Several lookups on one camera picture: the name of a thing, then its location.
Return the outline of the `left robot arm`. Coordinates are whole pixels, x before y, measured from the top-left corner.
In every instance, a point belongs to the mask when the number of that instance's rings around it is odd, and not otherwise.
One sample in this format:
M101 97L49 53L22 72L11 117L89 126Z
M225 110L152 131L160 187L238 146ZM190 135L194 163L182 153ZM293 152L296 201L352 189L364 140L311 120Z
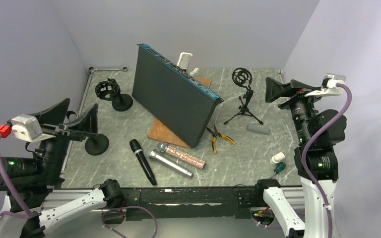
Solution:
M108 179L78 199L41 209L54 186L63 183L61 172L72 141L84 141L90 155L100 155L109 147L108 138L98 132L98 104L66 122L69 104L66 98L41 112L21 114L0 125L0 141L12 135L26 144L39 143L32 158L0 154L0 191L6 192L0 211L0 238L42 238L89 211L124 204L119 183Z

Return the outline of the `shock mount desk stand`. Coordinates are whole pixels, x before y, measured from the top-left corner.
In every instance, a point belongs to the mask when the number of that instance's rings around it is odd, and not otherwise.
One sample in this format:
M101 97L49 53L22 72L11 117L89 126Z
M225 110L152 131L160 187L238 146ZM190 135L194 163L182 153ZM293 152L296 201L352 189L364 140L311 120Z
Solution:
M118 112L129 110L133 105L133 99L130 95L121 93L119 84L113 78L99 82L95 86L96 96L105 101L112 102L112 107Z

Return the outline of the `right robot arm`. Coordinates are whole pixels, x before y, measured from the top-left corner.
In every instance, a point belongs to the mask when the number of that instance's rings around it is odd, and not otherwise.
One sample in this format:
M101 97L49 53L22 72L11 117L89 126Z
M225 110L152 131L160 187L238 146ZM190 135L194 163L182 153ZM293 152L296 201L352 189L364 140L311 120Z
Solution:
M302 184L305 217L301 219L274 178L260 179L254 186L254 201L267 206L287 238L332 238L334 192L338 160L334 146L345 139L344 113L352 93L342 75L327 74L322 85L313 87L297 80L281 83L267 77L265 101L285 97L279 105L289 110L299 140L294 161Z

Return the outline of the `clip desk mic stand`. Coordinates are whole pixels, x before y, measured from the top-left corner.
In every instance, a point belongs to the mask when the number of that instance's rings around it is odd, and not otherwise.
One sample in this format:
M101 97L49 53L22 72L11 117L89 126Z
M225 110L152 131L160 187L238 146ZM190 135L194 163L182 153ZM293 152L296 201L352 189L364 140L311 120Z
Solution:
M92 156L103 154L109 147L108 137L99 132L97 134L95 138L85 139L85 151Z

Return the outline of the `black tripod shock mount stand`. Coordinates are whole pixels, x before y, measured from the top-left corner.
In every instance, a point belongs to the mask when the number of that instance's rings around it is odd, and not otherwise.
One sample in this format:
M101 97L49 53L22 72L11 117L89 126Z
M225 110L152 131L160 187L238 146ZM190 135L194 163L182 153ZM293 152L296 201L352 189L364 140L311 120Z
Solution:
M238 67L232 72L232 81L235 85L245 88L246 92L243 96L239 96L241 105L238 107L239 112L233 115L230 119L224 122L224 125L228 124L236 116L248 116L254 118L259 124L264 125L264 122L258 119L253 113L250 112L248 105L251 101L254 91L251 88L253 76L246 68Z

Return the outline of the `rhinestone microphone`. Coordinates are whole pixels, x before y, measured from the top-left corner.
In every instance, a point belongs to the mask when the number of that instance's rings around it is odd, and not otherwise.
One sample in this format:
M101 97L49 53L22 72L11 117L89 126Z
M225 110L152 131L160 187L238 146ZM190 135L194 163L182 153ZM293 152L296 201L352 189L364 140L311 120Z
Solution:
M203 169L205 166L205 161L185 152L181 149L178 149L167 142L159 142L158 149L160 152L168 154L176 159L179 159L183 162L186 162L196 168Z

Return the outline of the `black condenser microphone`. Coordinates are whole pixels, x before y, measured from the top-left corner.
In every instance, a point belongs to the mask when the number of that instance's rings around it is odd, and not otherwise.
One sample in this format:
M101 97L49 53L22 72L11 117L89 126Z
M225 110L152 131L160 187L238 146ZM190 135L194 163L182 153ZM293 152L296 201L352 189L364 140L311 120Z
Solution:
M141 168L143 169L145 176L147 177L147 179L150 181L150 183L153 186L156 186L157 181L156 181L155 175L147 161L147 158L143 152L143 149L140 143L136 139L132 139L129 142L129 145L133 154L136 156L139 164L141 165Z

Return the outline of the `silver microphone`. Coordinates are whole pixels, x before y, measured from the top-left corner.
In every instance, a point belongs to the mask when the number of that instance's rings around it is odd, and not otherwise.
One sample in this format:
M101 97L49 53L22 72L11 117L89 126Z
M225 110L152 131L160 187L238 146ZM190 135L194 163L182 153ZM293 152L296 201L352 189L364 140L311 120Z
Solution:
M147 155L150 160L158 162L159 164L173 170L174 172L177 172L178 174L181 174L182 176L185 176L188 178L193 177L193 173L190 170L168 159L166 156L164 156L163 154L161 154L155 149L151 151L146 151L145 155Z

